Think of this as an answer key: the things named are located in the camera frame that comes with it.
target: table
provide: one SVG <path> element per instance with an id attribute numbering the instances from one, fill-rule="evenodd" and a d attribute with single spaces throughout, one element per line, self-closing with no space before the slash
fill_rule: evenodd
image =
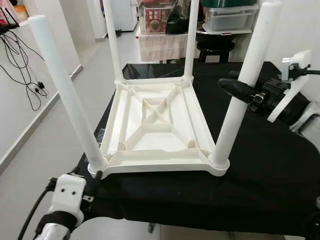
<path id="1" fill-rule="evenodd" d="M 217 80 L 242 63 L 194 67 L 194 90 L 216 141 L 230 97 Z M 182 64 L 127 64 L 126 78 L 177 77 Z M 258 84 L 280 72 L 265 62 Z M 95 132 L 108 121 L 108 105 Z M 281 122 L 247 112 L 223 177 L 202 171 L 112 174 L 102 181 L 86 218 L 111 217 L 206 230 L 304 236 L 320 193 L 320 154 Z M 85 157 L 80 174 L 90 184 Z"/>
<path id="2" fill-rule="evenodd" d="M 135 36 L 139 40 L 141 61 L 181 59 L 186 57 L 188 34 L 145 34 L 141 28 Z"/>

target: white wall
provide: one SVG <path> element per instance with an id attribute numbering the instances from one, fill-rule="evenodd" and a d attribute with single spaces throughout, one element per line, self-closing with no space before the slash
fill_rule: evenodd
<path id="1" fill-rule="evenodd" d="M 14 32 L 26 42 L 27 45 L 39 52 L 28 24 L 16 28 Z M 30 50 L 27 50 L 26 53 L 29 57 L 29 65 L 37 79 L 44 83 L 49 94 L 47 98 L 41 97 L 42 107 L 34 112 L 30 107 L 26 95 L 26 87 L 13 82 L 4 71 L 0 69 L 0 164 L 2 157 L 20 138 L 21 134 L 29 127 L 30 123 L 40 114 L 45 105 L 57 92 L 44 61 Z M 9 63 L 5 54 L 5 46 L 2 42 L 0 43 L 0 56 L 0 64 L 14 79 L 22 81 L 19 70 Z"/>
<path id="2" fill-rule="evenodd" d="M 75 47 L 94 44 L 87 0 L 60 0 L 60 4 Z"/>
<path id="3" fill-rule="evenodd" d="M 80 60 L 59 0 L 24 0 L 24 4 L 30 15 L 47 17 L 63 63 L 69 73 L 73 73 Z"/>
<path id="4" fill-rule="evenodd" d="M 320 1 L 281 0 L 281 16 L 275 29 L 273 40 L 266 55 L 266 61 L 281 67 L 283 57 L 291 57 L 300 50 L 312 50 L 312 68 L 320 70 Z M 236 49 L 230 55 L 231 62 L 244 60 L 251 34 L 235 40 Z M 320 101 L 320 76 L 311 76 L 311 82 L 303 93 L 310 99 Z"/>
<path id="5" fill-rule="evenodd" d="M 102 39 L 107 33 L 106 20 L 102 14 L 100 0 L 86 0 L 91 24 L 96 39 Z"/>

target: storage box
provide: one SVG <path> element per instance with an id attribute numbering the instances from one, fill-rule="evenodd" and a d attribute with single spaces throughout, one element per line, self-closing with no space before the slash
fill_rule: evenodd
<path id="1" fill-rule="evenodd" d="M 166 33 L 166 24 L 171 7 L 163 8 L 145 8 L 144 22 L 146 34 L 164 34 Z"/>
<path id="2" fill-rule="evenodd" d="M 252 25 L 259 6 L 205 8 L 205 23 L 203 28 L 211 34 L 251 33 Z"/>
<path id="3" fill-rule="evenodd" d="M 203 0 L 205 8 L 233 8 L 256 4 L 257 0 Z"/>
<path id="4" fill-rule="evenodd" d="M 148 33 L 146 32 L 145 9 L 171 9 L 174 3 L 175 0 L 136 0 L 140 19 L 141 33 Z"/>

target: electrical wire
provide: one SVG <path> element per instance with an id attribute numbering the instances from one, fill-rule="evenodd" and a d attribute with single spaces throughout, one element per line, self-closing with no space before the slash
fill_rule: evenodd
<path id="1" fill-rule="evenodd" d="M 17 36 L 13 31 L 8 31 L 10 32 L 13 37 L 7 35 L 7 34 L 2 34 L 0 36 L 0 39 L 2 40 L 2 42 L 4 43 L 4 46 L 5 46 L 5 53 L 6 53 L 6 56 L 9 60 L 9 62 L 11 63 L 12 66 L 14 66 L 15 68 L 19 69 L 20 71 L 20 74 L 21 74 L 21 77 L 22 77 L 22 80 L 23 82 L 21 81 L 18 81 L 16 79 L 14 79 L 12 77 L 11 74 L 8 73 L 8 71 L 2 66 L 0 65 L 0 67 L 2 68 L 2 70 L 4 70 L 4 72 L 9 76 L 9 78 L 11 80 L 13 80 L 14 82 L 16 83 L 19 83 L 21 85 L 24 85 L 25 86 L 25 93 L 26 93 L 26 96 L 28 98 L 28 101 L 30 103 L 30 106 L 31 106 L 31 109 L 33 111 L 37 111 L 40 109 L 41 105 L 42 105 L 42 101 L 40 99 L 39 96 L 43 96 L 43 97 L 47 97 L 49 92 L 47 89 L 45 89 L 45 87 L 40 87 L 39 84 L 39 81 L 37 79 L 37 76 L 35 75 L 35 73 L 33 72 L 32 68 L 29 66 L 29 58 L 28 58 L 28 55 L 26 53 L 26 51 L 23 49 L 22 45 L 20 43 L 22 43 L 24 46 L 26 46 L 29 50 L 33 51 L 34 53 L 36 53 L 42 60 L 42 56 L 40 54 L 38 54 L 34 49 L 32 49 L 31 47 L 29 47 L 19 36 Z M 15 56 L 20 56 L 22 61 L 23 61 L 23 64 L 18 64 Z M 32 74 L 35 76 L 36 78 L 36 81 L 37 83 L 33 82 L 32 81 L 32 75 L 30 73 L 30 71 L 32 72 Z M 28 80 L 25 78 L 25 73 L 23 72 L 25 71 L 27 73 L 27 77 L 28 77 Z M 31 94 L 33 95 L 34 98 L 37 99 L 38 101 L 38 104 L 35 105 L 32 101 L 32 98 L 31 98 Z"/>
<path id="2" fill-rule="evenodd" d="M 31 211 L 29 212 L 29 215 L 28 217 L 26 218 L 24 224 L 23 224 L 23 227 L 19 233 L 19 236 L 17 238 L 17 240 L 22 240 L 24 238 L 24 235 L 25 235 L 25 232 L 28 228 L 28 225 L 33 217 L 33 215 L 35 214 L 39 204 L 41 203 L 42 199 L 45 197 L 45 195 L 47 194 L 47 192 L 49 192 L 48 189 L 45 189 L 41 195 L 39 196 L 39 198 L 37 199 L 37 201 L 35 202 L 35 204 L 33 205 L 33 208 L 31 209 Z"/>
<path id="3" fill-rule="evenodd" d="M 29 47 L 19 36 L 17 36 L 13 31 L 11 31 L 11 30 L 9 30 L 8 32 L 11 32 L 12 34 L 14 34 L 17 38 L 18 38 L 18 40 L 20 40 L 22 43 L 23 43 L 23 45 L 25 45 L 29 50 L 31 50 L 31 51 L 33 51 L 35 54 L 37 54 L 43 61 L 45 60 L 36 50 L 34 50 L 34 49 L 32 49 L 31 47 Z M 13 41 L 15 41 L 12 37 L 10 37 L 10 36 L 7 36 L 7 35 L 5 35 L 5 34 L 3 34 L 4 36 L 6 36 L 6 37 L 8 37 L 8 38 L 10 38 L 10 39 L 12 39 Z M 76 71 L 76 72 L 74 72 L 74 73 L 69 73 L 69 75 L 77 75 L 77 74 L 79 74 L 79 73 L 81 73 L 82 71 L 83 71 L 84 69 L 82 68 L 80 71 Z"/>
<path id="4" fill-rule="evenodd" d="M 308 70 L 306 73 L 311 75 L 320 75 L 320 71 L 317 70 Z"/>

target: plastic storage container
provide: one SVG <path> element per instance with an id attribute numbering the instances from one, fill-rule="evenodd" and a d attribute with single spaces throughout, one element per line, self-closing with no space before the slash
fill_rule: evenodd
<path id="1" fill-rule="evenodd" d="M 203 0 L 205 8 L 232 8 L 253 5 L 257 0 Z"/>
<path id="2" fill-rule="evenodd" d="M 252 32 L 252 25 L 259 6 L 206 8 L 203 29 L 210 34 L 244 34 Z"/>

